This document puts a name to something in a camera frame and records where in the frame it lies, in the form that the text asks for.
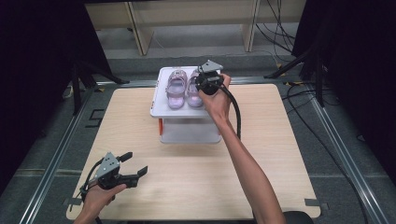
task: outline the person's right hand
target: person's right hand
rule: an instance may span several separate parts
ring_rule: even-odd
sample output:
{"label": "person's right hand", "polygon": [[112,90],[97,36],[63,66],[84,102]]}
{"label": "person's right hand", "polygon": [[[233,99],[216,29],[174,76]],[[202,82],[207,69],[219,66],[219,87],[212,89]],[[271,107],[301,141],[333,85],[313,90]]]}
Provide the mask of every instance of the person's right hand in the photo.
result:
{"label": "person's right hand", "polygon": [[[231,78],[225,74],[220,74],[223,78],[225,88],[228,88]],[[199,96],[204,102],[205,109],[216,124],[228,121],[231,100],[223,90],[218,90],[213,95],[206,95],[203,91],[199,91]]]}

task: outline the gray carpet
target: gray carpet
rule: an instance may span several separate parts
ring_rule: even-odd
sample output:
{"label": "gray carpet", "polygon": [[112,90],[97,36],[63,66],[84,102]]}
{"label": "gray carpet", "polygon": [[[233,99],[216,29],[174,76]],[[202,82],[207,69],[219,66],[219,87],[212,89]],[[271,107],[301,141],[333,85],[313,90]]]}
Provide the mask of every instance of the gray carpet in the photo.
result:
{"label": "gray carpet", "polygon": [[[155,80],[159,70],[165,66],[194,66],[205,62],[209,58],[180,58],[180,59],[135,59],[109,60],[114,74],[128,80]],[[272,57],[213,57],[214,62],[222,64],[224,72],[232,77],[262,77],[276,70]],[[289,86],[287,81],[298,80],[299,66],[279,79],[267,79],[262,82],[274,82],[282,97],[286,96]],[[95,76],[97,81],[107,81]],[[295,87],[292,92],[305,91],[305,86]],[[72,193],[79,178],[79,172],[85,164],[92,142],[98,131],[97,127],[87,127],[97,123],[90,116],[95,109],[106,109],[114,89],[105,88],[92,94],[81,122],[73,139],[64,154],[57,175],[49,192],[35,217],[35,223],[72,223],[65,217],[66,206],[64,200],[72,197]],[[325,91],[325,108],[332,118],[338,132],[342,135],[347,148],[354,160],[367,178],[375,196],[384,209],[390,223],[396,223],[396,188],[388,179],[381,165],[376,160],[364,142],[356,136],[359,131],[350,121],[341,105],[331,91]],[[298,112],[318,134],[329,151],[337,158],[332,142],[322,127],[318,115],[312,106],[309,95],[299,95],[291,98],[298,107]],[[306,169],[314,187],[314,191],[321,203],[322,215],[315,218],[315,223],[363,223],[361,209],[357,195],[341,175],[334,161],[324,149],[318,139],[305,127],[295,111],[291,110],[287,100],[284,101],[286,111],[289,111],[291,127],[303,155]],[[59,109],[50,118],[46,135],[36,140],[26,160],[8,185],[0,199],[0,223],[19,223],[23,211],[35,192],[40,176],[47,168],[56,147],[58,146],[68,122],[72,118],[73,99],[65,99],[59,104]],[[102,117],[104,112],[95,112],[96,117]],[[126,223],[119,221],[104,221],[104,223]]]}

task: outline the person's right arm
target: person's right arm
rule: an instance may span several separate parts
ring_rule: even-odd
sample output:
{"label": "person's right arm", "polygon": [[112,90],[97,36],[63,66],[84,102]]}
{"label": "person's right arm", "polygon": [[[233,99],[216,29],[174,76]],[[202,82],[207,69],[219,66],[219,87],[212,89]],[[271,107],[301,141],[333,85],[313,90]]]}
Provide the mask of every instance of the person's right arm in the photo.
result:
{"label": "person's right arm", "polygon": [[[223,85],[228,88],[231,79],[226,75],[223,77]],[[231,102],[229,97],[222,90],[211,96],[200,91],[200,97],[228,148],[239,182],[257,222],[286,223],[271,183],[233,129],[228,117]]]}

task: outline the hand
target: hand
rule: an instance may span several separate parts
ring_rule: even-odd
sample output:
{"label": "hand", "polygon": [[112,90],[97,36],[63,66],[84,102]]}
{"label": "hand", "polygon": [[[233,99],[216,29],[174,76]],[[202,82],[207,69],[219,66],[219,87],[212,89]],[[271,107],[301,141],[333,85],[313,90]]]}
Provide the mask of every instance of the hand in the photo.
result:
{"label": "hand", "polygon": [[[228,88],[231,78],[225,74],[220,74],[223,78],[224,87]],[[216,91],[213,95],[206,95],[203,91],[199,91],[199,96],[204,102],[205,109],[216,124],[228,121],[231,100],[222,90]]]}
{"label": "hand", "polygon": [[113,189],[101,189],[97,185],[91,187],[75,223],[92,223],[99,216],[100,211],[111,203],[113,196],[125,189],[126,185],[124,184],[118,185]]}

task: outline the shoe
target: shoe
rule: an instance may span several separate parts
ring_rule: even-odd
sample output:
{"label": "shoe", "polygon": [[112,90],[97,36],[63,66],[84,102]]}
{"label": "shoe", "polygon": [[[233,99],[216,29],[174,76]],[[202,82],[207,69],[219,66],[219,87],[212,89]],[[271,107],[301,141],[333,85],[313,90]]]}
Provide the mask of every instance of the shoe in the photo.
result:
{"label": "shoe", "polygon": [[172,109],[179,109],[184,105],[184,95],[187,88],[187,75],[183,70],[174,71],[168,79],[166,96],[168,105]]}
{"label": "shoe", "polygon": [[195,79],[199,76],[198,72],[194,70],[189,80],[189,86],[187,87],[187,103],[192,107],[199,107],[203,105],[202,99],[198,95],[196,88]]}

